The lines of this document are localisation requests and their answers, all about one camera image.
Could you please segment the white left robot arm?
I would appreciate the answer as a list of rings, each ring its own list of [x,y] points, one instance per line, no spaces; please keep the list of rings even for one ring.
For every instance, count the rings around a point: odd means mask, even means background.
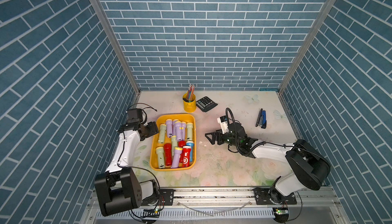
[[[129,108],[127,120],[117,130],[118,143],[104,173],[95,178],[101,214],[110,216],[131,211],[142,204],[157,206],[160,186],[156,177],[140,182],[132,168],[140,142],[159,133],[155,122],[147,122],[141,108]]]

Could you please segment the yellow plastic tray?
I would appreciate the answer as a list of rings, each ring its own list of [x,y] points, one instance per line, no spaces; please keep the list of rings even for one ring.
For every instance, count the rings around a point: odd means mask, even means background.
[[[182,164],[183,163],[179,163],[179,167],[176,169],[172,169],[171,167],[165,167],[164,169],[159,169],[158,168],[158,161],[157,161],[157,154],[156,154],[156,148],[158,146],[164,146],[165,143],[171,143],[171,138],[165,137],[165,142],[163,144],[158,143],[158,136],[159,133],[157,135],[154,135],[153,137],[153,142],[152,142],[152,149],[151,149],[151,156],[150,156],[150,167],[156,171],[180,171],[180,170],[188,170],[190,168],[192,168],[195,163],[196,163],[196,159],[197,159],[197,149],[196,149],[196,120],[195,118],[188,113],[183,113],[183,114],[167,114],[167,115],[162,115],[161,117],[159,117],[156,121],[157,125],[158,125],[158,130],[160,127],[160,124],[165,124],[165,121],[167,119],[178,119],[181,122],[186,122],[186,123],[193,123],[194,124],[194,141],[187,141],[186,145],[191,146],[192,148],[192,152],[191,152],[191,157],[190,157],[190,164],[189,167],[183,168]]]

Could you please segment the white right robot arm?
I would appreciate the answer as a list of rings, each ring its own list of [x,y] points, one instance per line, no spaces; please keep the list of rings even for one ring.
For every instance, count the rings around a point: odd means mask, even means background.
[[[319,190],[330,174],[330,163],[305,140],[277,144],[249,137],[240,123],[222,125],[220,130],[205,134],[212,145],[226,143],[235,146],[244,157],[276,160],[291,167],[290,172],[279,176],[267,192],[274,204],[284,203],[301,189]]]

